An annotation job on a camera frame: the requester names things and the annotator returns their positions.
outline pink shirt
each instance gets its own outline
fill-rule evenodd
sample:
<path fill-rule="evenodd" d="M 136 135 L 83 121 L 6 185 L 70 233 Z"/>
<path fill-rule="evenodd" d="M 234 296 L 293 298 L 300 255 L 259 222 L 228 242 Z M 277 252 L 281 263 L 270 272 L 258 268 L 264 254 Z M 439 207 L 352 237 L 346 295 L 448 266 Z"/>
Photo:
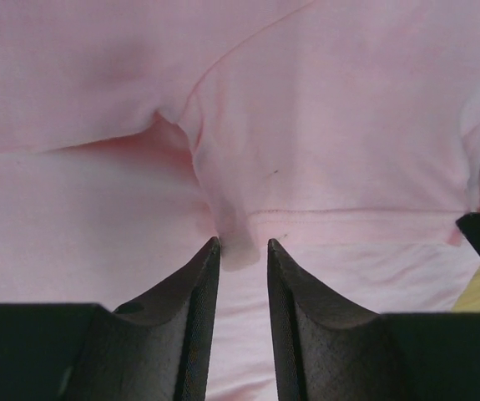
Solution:
<path fill-rule="evenodd" d="M 445 310 L 479 210 L 480 2 L 0 0 L 0 301 L 115 307 L 217 233 L 210 400 L 276 397 L 270 237 Z"/>

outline wrinkled fabric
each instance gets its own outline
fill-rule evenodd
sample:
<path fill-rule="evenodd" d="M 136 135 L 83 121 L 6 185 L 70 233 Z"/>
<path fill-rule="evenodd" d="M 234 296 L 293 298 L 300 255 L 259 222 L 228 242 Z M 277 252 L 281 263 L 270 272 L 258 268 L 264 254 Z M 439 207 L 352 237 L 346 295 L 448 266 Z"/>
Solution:
<path fill-rule="evenodd" d="M 480 2 L 0 0 L 0 302 L 108 308 L 223 245 L 208 399 L 276 399 L 265 244 L 377 312 L 480 259 Z"/>

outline pink cloth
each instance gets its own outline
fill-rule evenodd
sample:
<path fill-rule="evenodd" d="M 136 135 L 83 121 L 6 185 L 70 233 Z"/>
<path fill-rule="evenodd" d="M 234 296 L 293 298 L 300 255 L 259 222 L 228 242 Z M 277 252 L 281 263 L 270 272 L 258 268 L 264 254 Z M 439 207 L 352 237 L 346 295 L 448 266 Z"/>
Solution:
<path fill-rule="evenodd" d="M 276 399 L 270 237 L 446 310 L 476 210 L 480 2 L 0 0 L 0 302 L 115 307 L 217 233 L 210 400 Z"/>

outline clothing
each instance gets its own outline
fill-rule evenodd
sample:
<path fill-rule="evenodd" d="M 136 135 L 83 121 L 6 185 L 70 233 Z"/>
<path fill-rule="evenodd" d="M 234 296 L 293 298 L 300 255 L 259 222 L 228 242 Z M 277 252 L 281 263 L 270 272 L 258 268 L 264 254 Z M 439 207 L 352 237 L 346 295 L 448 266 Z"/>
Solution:
<path fill-rule="evenodd" d="M 0 0 L 0 302 L 114 308 L 217 234 L 210 400 L 276 397 L 269 238 L 447 310 L 479 210 L 480 2 Z"/>

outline pink fabric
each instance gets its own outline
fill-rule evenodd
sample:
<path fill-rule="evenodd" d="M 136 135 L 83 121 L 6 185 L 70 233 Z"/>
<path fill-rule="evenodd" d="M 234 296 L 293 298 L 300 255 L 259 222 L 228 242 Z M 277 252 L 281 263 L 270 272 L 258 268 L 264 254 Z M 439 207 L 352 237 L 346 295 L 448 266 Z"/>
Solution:
<path fill-rule="evenodd" d="M 276 399 L 270 237 L 446 310 L 476 210 L 480 2 L 0 0 L 0 302 L 115 307 L 218 234 L 210 400 Z"/>

